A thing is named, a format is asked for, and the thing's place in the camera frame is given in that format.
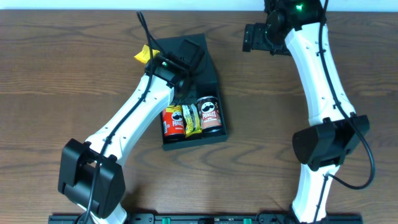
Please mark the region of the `long yellow snack packet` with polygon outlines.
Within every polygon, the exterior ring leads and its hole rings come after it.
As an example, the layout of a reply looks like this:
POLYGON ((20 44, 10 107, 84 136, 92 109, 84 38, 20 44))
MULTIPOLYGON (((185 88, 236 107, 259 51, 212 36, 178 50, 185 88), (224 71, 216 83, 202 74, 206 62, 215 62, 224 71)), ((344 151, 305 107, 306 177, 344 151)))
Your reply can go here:
POLYGON ((187 131, 187 132, 185 133, 185 137, 186 137, 186 138, 189 138, 190 136, 193 136, 193 135, 195 135, 195 134, 200 134, 200 133, 202 133, 202 130, 201 130, 201 129, 194 129, 193 131, 187 131))

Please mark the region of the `green yellow snack packet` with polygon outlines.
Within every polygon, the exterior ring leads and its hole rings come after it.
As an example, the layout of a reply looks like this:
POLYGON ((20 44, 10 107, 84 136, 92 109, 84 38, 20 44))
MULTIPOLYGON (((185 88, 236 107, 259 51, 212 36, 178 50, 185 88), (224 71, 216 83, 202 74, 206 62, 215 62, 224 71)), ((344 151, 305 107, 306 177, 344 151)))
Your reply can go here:
POLYGON ((182 105, 185 120, 185 133, 194 129, 201 129, 197 107, 194 104, 182 105))

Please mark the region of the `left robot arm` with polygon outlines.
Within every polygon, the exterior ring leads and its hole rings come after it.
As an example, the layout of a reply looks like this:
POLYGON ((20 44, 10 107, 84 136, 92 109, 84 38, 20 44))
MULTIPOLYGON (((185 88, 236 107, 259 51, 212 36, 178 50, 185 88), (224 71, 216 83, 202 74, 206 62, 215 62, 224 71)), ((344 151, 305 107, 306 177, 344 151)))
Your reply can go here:
POLYGON ((118 112, 84 142, 69 140, 62 150, 58 191, 84 209, 75 223, 124 223, 123 168, 151 122, 172 104, 192 101, 193 76, 203 54, 158 54, 150 59, 138 87, 118 112))

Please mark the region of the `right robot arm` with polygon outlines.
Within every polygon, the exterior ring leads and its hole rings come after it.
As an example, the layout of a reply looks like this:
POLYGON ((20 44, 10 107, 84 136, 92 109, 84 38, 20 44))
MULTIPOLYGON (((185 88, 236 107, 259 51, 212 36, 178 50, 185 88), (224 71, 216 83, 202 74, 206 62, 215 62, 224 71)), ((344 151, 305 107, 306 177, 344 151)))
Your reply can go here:
POLYGON ((287 213, 265 213, 260 223, 362 223, 360 215, 330 215, 326 201, 341 165, 365 144, 368 117, 350 103, 331 53, 327 1, 267 0, 264 23, 248 24, 243 50, 268 51, 293 58, 308 106, 308 128, 294 133, 300 162, 296 196, 287 213))

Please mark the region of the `small yellow snack packet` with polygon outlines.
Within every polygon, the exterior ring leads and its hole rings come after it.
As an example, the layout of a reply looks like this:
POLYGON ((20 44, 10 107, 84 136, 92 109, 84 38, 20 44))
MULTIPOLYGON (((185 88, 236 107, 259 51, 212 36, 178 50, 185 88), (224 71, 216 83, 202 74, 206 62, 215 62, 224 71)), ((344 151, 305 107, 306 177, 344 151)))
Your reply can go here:
POLYGON ((142 50, 134 56, 134 58, 140 63, 146 64, 150 60, 150 48, 148 45, 144 45, 142 50))

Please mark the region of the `dark Pringles can red lid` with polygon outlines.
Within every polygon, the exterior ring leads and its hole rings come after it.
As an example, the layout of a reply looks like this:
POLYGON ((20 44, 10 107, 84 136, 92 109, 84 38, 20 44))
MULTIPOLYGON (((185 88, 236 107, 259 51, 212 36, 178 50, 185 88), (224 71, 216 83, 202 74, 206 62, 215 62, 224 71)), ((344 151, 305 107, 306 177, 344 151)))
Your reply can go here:
POLYGON ((204 133, 217 132, 222 127, 218 99, 215 96, 204 96, 197 100, 201 130, 204 133))

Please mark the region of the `black gift box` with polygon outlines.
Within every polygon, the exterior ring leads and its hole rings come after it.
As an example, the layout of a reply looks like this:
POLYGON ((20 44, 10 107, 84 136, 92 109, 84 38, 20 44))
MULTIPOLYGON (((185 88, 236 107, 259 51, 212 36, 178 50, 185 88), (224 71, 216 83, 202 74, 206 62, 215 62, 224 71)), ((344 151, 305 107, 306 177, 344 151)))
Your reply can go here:
POLYGON ((179 141, 168 141, 164 137, 162 148, 165 151, 175 149, 182 149, 185 147, 201 146, 205 144, 213 144, 217 142, 226 141, 228 138, 223 109, 220 100, 220 88, 218 76, 213 65, 213 61, 208 53, 207 44, 204 34, 185 35, 179 37, 169 37, 159 39, 156 41, 160 45, 157 47, 162 51, 160 55, 155 57, 154 78, 155 83, 151 85, 150 92, 157 100, 162 100, 158 103, 158 111, 165 109, 167 106, 175 105, 190 105, 195 103, 174 103, 175 85, 185 77, 192 77, 197 86, 197 100, 204 96, 215 96, 218 99, 222 127, 217 132, 195 134, 189 138, 184 138, 179 141), (201 63, 194 72, 189 72, 187 69, 179 66, 174 58, 174 54, 184 39, 190 39, 193 42, 201 45, 205 54, 201 63))

